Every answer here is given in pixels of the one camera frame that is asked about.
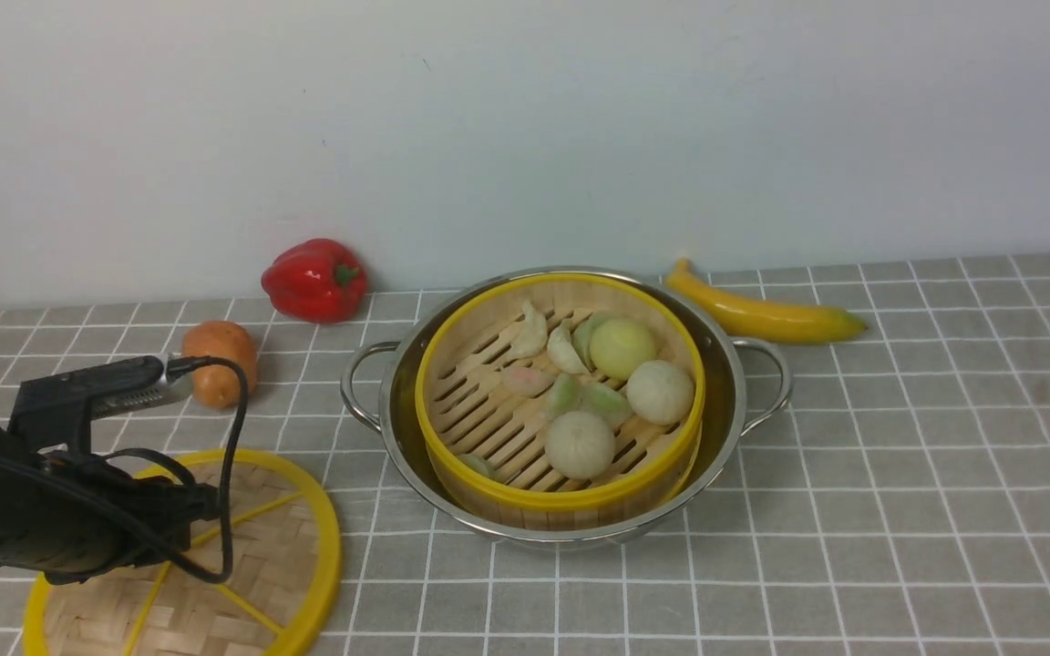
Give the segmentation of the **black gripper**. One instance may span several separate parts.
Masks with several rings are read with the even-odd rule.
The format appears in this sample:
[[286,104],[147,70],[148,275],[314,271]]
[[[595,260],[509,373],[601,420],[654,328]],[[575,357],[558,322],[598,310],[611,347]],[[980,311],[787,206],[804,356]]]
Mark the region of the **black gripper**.
[[220,490],[150,449],[122,456],[166,472],[133,477],[114,466],[113,454],[33,451],[0,426],[0,568],[67,585],[182,563],[193,524],[220,519]]

